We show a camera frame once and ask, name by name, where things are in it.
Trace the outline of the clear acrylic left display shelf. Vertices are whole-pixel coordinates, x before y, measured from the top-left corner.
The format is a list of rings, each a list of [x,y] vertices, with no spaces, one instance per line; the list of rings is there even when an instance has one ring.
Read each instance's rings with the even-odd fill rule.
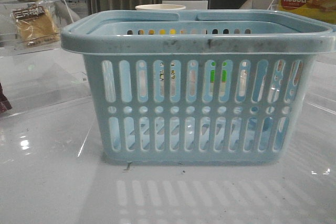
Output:
[[[1,113],[1,120],[90,95],[80,56],[62,50],[59,41],[21,45],[11,12],[32,4],[1,0],[1,85],[13,107]]]

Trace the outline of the light blue plastic basket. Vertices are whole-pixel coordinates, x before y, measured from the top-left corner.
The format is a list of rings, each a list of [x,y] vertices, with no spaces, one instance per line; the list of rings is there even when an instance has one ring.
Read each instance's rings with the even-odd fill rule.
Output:
[[[335,25],[274,10],[109,10],[61,31],[114,161],[271,163]]]

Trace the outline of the maroon biscuit snack packet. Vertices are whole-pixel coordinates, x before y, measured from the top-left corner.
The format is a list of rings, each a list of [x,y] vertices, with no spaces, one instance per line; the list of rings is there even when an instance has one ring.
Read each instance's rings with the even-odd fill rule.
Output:
[[[13,107],[7,97],[4,95],[2,85],[0,84],[0,113],[11,110]]]

